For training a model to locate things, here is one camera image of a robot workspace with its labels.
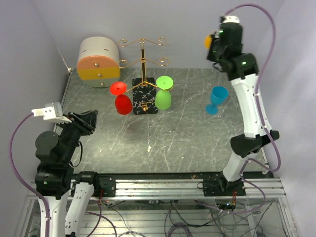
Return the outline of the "orange plastic wine glass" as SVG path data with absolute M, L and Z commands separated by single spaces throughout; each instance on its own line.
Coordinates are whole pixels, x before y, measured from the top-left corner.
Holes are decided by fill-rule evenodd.
M 214 40 L 215 35 L 214 34 L 210 34 L 208 35 L 205 40 L 204 40 L 204 46 L 206 49 L 210 49 L 212 46 L 212 42 Z

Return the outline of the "red plastic wine glass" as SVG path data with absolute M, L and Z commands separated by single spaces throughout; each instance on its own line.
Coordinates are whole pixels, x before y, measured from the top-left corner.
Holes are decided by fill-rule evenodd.
M 120 115 L 131 113 L 133 106 L 130 98 L 125 95 L 127 84 L 122 81 L 116 81 L 110 86 L 110 92 L 116 96 L 115 107 Z

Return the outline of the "blue plastic wine glass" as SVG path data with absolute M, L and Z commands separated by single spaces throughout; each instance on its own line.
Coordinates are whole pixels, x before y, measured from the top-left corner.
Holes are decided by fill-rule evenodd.
M 225 87 L 223 86 L 214 87 L 210 95 L 211 103 L 205 107 L 205 110 L 211 115 L 217 114 L 218 106 L 224 103 L 228 96 L 229 96 L 229 92 Z

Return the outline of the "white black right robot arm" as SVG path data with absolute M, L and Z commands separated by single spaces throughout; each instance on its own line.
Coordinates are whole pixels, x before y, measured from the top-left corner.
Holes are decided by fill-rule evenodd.
M 247 159 L 254 158 L 262 147 L 279 139 L 265 113 L 263 101 L 256 88 L 259 69 L 255 56 L 242 51 L 242 25 L 223 22 L 219 30 L 211 34 L 207 59 L 219 64 L 235 90 L 243 118 L 244 132 L 230 140 L 232 155 L 218 182 L 218 191 L 229 195 L 235 190 L 234 181 L 240 179 Z

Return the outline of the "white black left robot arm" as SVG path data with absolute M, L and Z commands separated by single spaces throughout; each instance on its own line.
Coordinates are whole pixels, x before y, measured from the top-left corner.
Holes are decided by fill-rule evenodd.
M 71 159 L 80 138 L 93 134 L 98 111 L 68 113 L 69 123 L 61 124 L 62 132 L 46 131 L 36 141 L 36 158 L 40 160 L 35 176 L 41 214 L 41 233 L 48 237 L 78 237 L 89 200 L 100 192 L 99 175 L 80 172 L 75 179 L 74 197 L 67 206 L 74 167 Z

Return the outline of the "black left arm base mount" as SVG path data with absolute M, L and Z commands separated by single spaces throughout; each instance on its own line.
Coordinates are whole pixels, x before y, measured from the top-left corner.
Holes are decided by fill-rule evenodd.
M 116 181 L 110 176 L 99 176 L 93 181 L 93 197 L 114 197 L 116 194 Z

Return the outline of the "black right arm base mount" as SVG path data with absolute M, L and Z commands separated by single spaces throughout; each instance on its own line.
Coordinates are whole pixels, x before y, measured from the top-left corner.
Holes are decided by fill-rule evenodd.
M 225 179 L 215 178 L 198 182 L 197 188 L 203 191 L 205 197 L 245 196 L 244 183 L 239 179 L 228 182 Z

